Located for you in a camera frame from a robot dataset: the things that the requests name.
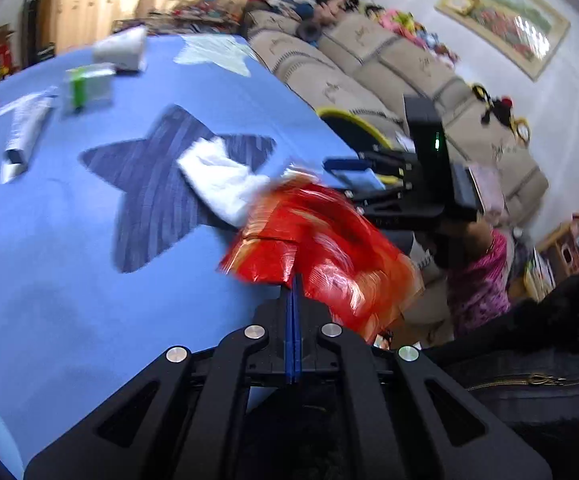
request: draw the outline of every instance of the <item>metal bolt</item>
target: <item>metal bolt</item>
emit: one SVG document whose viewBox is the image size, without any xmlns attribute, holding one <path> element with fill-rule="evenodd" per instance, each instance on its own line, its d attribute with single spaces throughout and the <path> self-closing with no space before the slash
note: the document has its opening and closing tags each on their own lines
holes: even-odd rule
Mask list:
<svg viewBox="0 0 579 480">
<path fill-rule="evenodd" d="M 187 351 L 182 346 L 175 346 L 167 351 L 166 357 L 170 363 L 180 363 L 187 359 Z"/>
<path fill-rule="evenodd" d="M 398 349 L 398 356 L 403 361 L 416 361 L 418 359 L 418 350 L 413 346 L 401 346 Z"/>
<path fill-rule="evenodd" d="M 260 325 L 250 325 L 246 328 L 246 337 L 260 339 L 265 335 L 265 329 Z"/>
<path fill-rule="evenodd" d="M 321 327 L 321 332 L 328 337 L 338 337 L 343 333 L 343 329 L 336 323 L 326 323 Z"/>
</svg>

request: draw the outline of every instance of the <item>red plastic bag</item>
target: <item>red plastic bag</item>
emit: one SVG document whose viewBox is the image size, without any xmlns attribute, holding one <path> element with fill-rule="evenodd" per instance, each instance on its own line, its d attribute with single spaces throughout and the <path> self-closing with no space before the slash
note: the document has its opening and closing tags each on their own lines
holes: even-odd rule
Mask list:
<svg viewBox="0 0 579 480">
<path fill-rule="evenodd" d="M 423 290 L 417 267 L 339 192 L 295 176 L 259 198 L 220 263 L 252 283 L 291 286 L 373 343 Z"/>
</svg>

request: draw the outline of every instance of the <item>blue tablecloth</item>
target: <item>blue tablecloth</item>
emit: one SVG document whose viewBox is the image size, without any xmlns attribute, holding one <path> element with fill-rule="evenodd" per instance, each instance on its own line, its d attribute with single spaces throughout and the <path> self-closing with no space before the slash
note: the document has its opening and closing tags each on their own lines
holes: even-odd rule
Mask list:
<svg viewBox="0 0 579 480">
<path fill-rule="evenodd" d="M 217 272 L 231 234 L 199 226 L 135 272 L 112 251 L 123 192 L 78 157 L 147 136 L 171 104 L 215 134 L 271 137 L 263 173 L 289 160 L 319 164 L 351 150 L 299 97 L 253 59 L 251 77 L 173 62 L 180 37 L 148 40 L 146 72 L 116 76 L 107 108 L 52 112 L 27 173 L 0 184 L 0 417 L 23 466 L 169 346 L 214 346 L 246 325 L 278 288 Z M 70 52 L 0 83 L 0 105 L 91 63 Z M 0 165 L 12 114 L 0 116 Z"/>
</svg>

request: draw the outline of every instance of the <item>sofa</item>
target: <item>sofa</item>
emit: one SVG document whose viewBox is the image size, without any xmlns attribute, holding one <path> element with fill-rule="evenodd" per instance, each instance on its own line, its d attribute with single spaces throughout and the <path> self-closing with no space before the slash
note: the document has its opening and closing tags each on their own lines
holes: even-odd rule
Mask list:
<svg viewBox="0 0 579 480">
<path fill-rule="evenodd" d="M 442 118 L 450 157 L 497 168 L 509 224 L 537 209 L 548 183 L 528 150 L 498 120 L 481 124 L 485 104 L 429 52 L 354 12 L 323 30 L 317 46 L 294 36 L 297 22 L 272 12 L 254 10 L 244 22 L 260 61 L 315 110 L 348 110 L 399 149 L 398 134 L 408 135 L 404 96 L 426 96 Z"/>
</svg>

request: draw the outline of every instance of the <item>picture frame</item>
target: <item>picture frame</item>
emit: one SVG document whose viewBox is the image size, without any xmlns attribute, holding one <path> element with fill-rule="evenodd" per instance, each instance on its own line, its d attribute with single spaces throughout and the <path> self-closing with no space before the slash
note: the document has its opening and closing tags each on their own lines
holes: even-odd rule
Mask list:
<svg viewBox="0 0 579 480">
<path fill-rule="evenodd" d="M 440 0 L 435 8 L 492 44 L 533 81 L 570 27 L 543 0 Z"/>
</svg>

